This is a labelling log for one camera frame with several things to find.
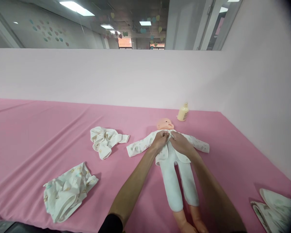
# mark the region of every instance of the forearm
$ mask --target forearm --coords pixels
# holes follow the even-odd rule
[[[195,151],[189,155],[203,190],[206,203],[215,217],[220,232],[246,231],[234,205]]]
[[[150,147],[147,150],[113,201],[109,214],[116,214],[119,216],[123,223],[123,227],[134,209],[144,181],[157,154],[157,150],[154,148]]]

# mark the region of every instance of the yellow bottle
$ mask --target yellow bottle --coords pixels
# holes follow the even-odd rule
[[[182,108],[180,108],[177,119],[179,121],[185,121],[185,119],[187,118],[189,109],[188,109],[188,103],[186,102]]]

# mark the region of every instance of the pink tablecloth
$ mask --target pink tablecloth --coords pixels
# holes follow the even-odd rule
[[[74,232],[97,232],[117,192],[140,161],[128,157],[126,146],[154,131],[161,117],[169,117],[179,132],[210,144],[202,157],[226,191],[249,232],[264,232],[251,209],[251,199],[262,200],[259,188],[291,197],[288,180],[221,113],[190,111],[187,121],[177,111],[105,105],[0,99],[0,219]],[[95,126],[129,134],[102,161],[92,148]],[[81,162],[99,178],[77,211],[63,223],[46,213],[42,187]],[[214,221],[195,177],[205,224],[215,232]],[[168,206],[162,174],[153,165],[127,233],[179,232]]]

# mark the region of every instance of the fluorescent light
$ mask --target fluorescent light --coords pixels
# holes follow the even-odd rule
[[[112,34],[115,34],[115,31],[110,31]],[[121,34],[119,31],[117,31],[118,34]]]
[[[225,7],[221,7],[221,9],[220,9],[220,13],[227,12],[227,11],[228,11],[228,8],[225,8]]]
[[[111,25],[101,25],[105,29],[114,29]]]
[[[80,15],[95,16],[93,13],[89,12],[88,10],[86,10],[85,8],[83,8],[82,6],[80,6],[79,4],[75,2],[59,2],[59,3],[69,8],[70,10],[79,13]]]
[[[139,21],[139,23],[141,24],[141,26],[151,26],[150,21]]]

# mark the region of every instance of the doll head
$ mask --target doll head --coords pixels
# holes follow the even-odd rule
[[[162,118],[158,121],[157,125],[156,125],[158,130],[161,129],[174,129],[174,125],[171,123],[171,120],[169,120],[168,118]]]

